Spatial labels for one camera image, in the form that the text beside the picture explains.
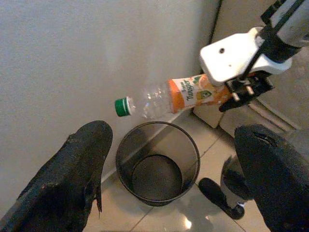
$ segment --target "floor tile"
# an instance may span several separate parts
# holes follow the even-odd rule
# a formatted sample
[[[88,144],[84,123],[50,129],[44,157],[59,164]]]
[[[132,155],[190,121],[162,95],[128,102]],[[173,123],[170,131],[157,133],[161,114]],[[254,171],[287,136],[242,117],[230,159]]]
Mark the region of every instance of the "floor tile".
[[[96,203],[92,205],[84,232],[130,231],[152,208],[136,199],[119,180],[103,191],[100,216]]]
[[[234,155],[236,155],[234,139],[224,133],[201,158],[201,167],[196,183],[202,178],[208,177],[220,184],[223,164],[230,156]]]
[[[152,209],[134,232],[244,232],[220,208],[212,204],[198,187],[174,202]]]
[[[183,128],[193,138],[198,147],[200,156],[202,156],[222,134],[221,129],[211,128],[194,114],[190,114],[188,117],[175,124]]]
[[[270,232],[255,201],[248,201],[245,204],[245,215],[237,220],[237,224],[247,232]]]

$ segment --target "wall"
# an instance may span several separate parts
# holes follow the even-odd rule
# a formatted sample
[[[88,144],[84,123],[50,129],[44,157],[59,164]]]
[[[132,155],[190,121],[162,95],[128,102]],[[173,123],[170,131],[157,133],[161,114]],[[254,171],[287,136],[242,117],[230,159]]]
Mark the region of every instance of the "wall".
[[[92,120],[123,136],[144,122],[113,101],[199,72],[217,0],[0,3],[0,217],[70,133]]]

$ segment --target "plastic bottle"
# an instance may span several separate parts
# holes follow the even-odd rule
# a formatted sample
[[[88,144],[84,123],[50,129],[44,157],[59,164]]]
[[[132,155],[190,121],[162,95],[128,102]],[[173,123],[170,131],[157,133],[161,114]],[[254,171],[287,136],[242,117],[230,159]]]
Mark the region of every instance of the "plastic bottle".
[[[226,86],[213,86],[205,74],[188,78],[170,79],[115,101],[118,116],[140,115],[160,118],[167,113],[178,113],[201,104],[222,104],[231,96]]]

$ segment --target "person's foot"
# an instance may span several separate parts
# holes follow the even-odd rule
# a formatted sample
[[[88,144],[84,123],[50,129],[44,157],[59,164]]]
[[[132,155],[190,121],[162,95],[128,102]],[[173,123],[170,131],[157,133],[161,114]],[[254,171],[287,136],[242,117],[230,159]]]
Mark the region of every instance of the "person's foot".
[[[216,182],[209,178],[203,178],[199,182],[198,188],[208,200],[220,207],[232,219],[237,220],[244,216],[245,210],[242,206],[237,205],[235,208],[231,208],[227,205],[226,197]]]

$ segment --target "black wire mesh trash can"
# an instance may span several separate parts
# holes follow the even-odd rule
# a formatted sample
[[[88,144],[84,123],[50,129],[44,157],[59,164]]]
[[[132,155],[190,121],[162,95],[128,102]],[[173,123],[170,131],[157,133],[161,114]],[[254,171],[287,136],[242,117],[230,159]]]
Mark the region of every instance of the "black wire mesh trash can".
[[[183,196],[200,167],[197,146],[182,128],[148,122],[132,129],[116,154],[120,181],[142,202],[163,206]]]

